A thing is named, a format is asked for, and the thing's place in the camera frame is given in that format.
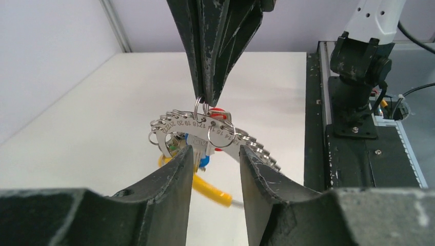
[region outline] wall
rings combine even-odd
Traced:
[[[0,144],[120,52],[99,1],[0,0]]]
[[[183,51],[165,0],[112,0],[134,52]],[[247,51],[308,51],[319,40],[336,40],[359,0],[278,0]],[[413,35],[429,40],[435,33],[435,1],[408,0],[402,23]],[[406,39],[401,33],[398,40]]]

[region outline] key ring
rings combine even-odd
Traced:
[[[211,142],[211,139],[210,139],[211,128],[214,127],[214,126],[216,126],[216,122],[214,122],[214,121],[211,122],[211,126],[208,127],[208,131],[207,131],[207,138],[208,138],[208,141],[210,142],[211,145],[215,146],[216,148],[221,149],[221,148],[228,147],[228,146],[230,146],[230,145],[232,144],[232,142],[233,142],[234,139],[235,139],[236,132],[235,132],[235,126],[234,126],[234,124],[231,123],[231,122],[230,122],[230,124],[232,125],[232,129],[233,129],[232,140],[230,141],[229,144],[227,144],[227,145],[225,145],[225,146],[216,146],[215,144],[213,144],[213,143]]]
[[[198,122],[198,123],[202,123],[202,122],[205,121],[205,118],[202,118],[201,121],[199,121],[199,119],[198,119],[198,107],[199,107],[199,105],[200,105],[200,101],[201,101],[202,98],[203,98],[202,96],[199,96],[198,98],[196,98],[196,101],[195,101],[195,108],[194,108],[194,110],[193,110],[193,118],[194,118],[194,119],[196,120],[196,122]],[[209,106],[208,104],[203,103],[203,111],[204,111],[204,114],[207,114],[209,108],[210,108],[210,106]]]

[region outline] white table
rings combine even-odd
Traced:
[[[244,53],[218,105],[298,183],[305,81],[305,53]],[[184,53],[118,54],[0,146],[0,188],[87,187],[113,195],[157,169],[150,121],[174,108],[192,111],[194,99]],[[213,155],[200,175],[243,200],[239,165],[225,153]],[[192,191],[186,245],[247,245],[244,211]]]

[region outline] black cable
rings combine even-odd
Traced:
[[[425,45],[424,43],[418,41],[414,36],[412,36],[411,34],[409,34],[408,31],[406,31],[406,29],[402,26],[402,23],[398,23],[397,27],[399,28],[399,30],[403,33],[403,35],[405,35],[409,40],[411,40],[412,42],[414,42],[416,45],[422,47],[423,49],[429,51],[432,54],[435,54],[435,50],[427,45]]]
[[[421,89],[424,89],[424,88],[428,88],[428,87],[431,87],[431,86],[435,86],[435,83],[430,83],[430,84],[427,84],[427,85],[422,85],[422,86],[419,86],[419,87],[415,87],[414,89],[411,89],[411,90],[403,93],[402,96],[399,95],[399,100],[397,101],[397,104],[395,105],[393,111],[391,112],[390,119],[393,119],[394,113],[396,112],[397,108],[399,107],[400,103],[405,98],[405,96],[411,94],[414,91],[418,91],[418,90],[421,90]]]

